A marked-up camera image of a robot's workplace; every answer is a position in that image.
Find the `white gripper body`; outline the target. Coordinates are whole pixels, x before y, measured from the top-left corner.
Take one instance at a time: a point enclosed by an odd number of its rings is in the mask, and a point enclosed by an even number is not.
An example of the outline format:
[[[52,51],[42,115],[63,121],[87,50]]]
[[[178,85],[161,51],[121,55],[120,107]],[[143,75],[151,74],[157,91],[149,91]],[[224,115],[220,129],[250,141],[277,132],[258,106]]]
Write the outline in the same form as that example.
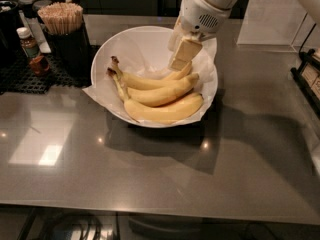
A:
[[[230,0],[182,0],[180,23],[184,32],[204,41],[216,36],[229,17]]]

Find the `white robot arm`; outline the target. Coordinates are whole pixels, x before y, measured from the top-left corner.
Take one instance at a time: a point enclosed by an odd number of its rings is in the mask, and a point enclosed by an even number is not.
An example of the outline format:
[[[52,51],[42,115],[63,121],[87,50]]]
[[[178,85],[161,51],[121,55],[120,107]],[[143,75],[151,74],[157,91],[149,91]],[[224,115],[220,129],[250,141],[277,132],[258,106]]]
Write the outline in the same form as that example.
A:
[[[320,0],[296,0],[312,20],[320,23]],[[238,0],[181,0],[168,49],[168,68],[182,70],[202,49],[202,43],[215,38],[230,17]]]

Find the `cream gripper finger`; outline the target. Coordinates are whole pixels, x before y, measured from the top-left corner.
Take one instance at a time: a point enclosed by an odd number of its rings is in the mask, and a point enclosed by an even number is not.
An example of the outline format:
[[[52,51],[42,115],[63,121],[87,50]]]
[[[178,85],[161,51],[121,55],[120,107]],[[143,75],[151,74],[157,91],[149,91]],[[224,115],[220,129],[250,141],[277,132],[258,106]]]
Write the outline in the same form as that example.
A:
[[[183,36],[183,29],[181,27],[181,19],[177,18],[176,23],[173,28],[173,32],[168,42],[168,49],[172,52],[176,50],[179,45],[179,42]]]
[[[172,41],[168,49],[172,52],[169,68],[181,71],[202,49],[202,43],[190,38],[182,37]]]

